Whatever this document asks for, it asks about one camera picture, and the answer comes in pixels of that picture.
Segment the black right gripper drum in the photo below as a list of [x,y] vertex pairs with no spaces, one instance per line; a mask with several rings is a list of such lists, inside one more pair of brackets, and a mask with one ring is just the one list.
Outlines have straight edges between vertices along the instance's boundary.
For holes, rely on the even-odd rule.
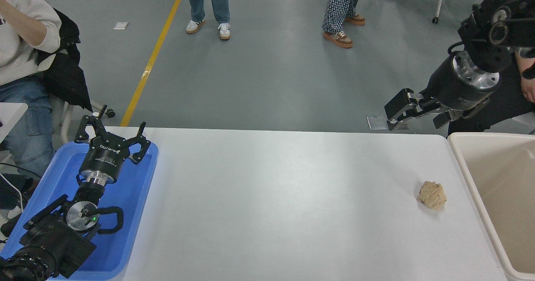
[[476,66],[468,54],[450,54],[430,76],[422,95],[466,111],[490,95],[490,73]]

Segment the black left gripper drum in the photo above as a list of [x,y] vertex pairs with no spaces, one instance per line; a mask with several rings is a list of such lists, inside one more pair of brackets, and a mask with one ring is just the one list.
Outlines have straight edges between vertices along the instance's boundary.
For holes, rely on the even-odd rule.
[[79,168],[79,174],[87,178],[90,172],[97,171],[106,174],[108,180],[117,180],[129,155],[126,139],[111,133],[108,138],[95,136],[89,142],[88,153]]

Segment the person's hand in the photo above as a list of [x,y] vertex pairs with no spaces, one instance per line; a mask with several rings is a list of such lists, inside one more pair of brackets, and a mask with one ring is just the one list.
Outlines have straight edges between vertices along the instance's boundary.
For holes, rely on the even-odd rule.
[[535,79],[520,78],[520,90],[528,102],[535,103]]

